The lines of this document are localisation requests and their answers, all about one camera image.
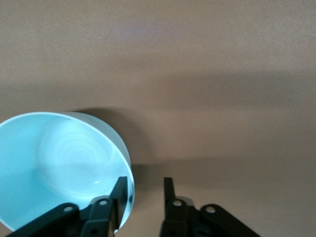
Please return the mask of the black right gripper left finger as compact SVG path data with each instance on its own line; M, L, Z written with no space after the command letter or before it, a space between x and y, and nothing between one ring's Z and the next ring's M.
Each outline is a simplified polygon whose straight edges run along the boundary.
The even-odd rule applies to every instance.
M113 237L127 205L127 177L119 177L109 196L96 197L83 210L61 204L9 235L11 237Z

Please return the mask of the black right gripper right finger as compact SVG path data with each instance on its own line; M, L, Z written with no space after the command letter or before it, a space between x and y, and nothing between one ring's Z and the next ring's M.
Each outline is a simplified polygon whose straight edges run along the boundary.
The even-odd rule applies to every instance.
M227 210L207 204L199 210L175 194L171 177L164 178L165 216L161 237L258 237Z

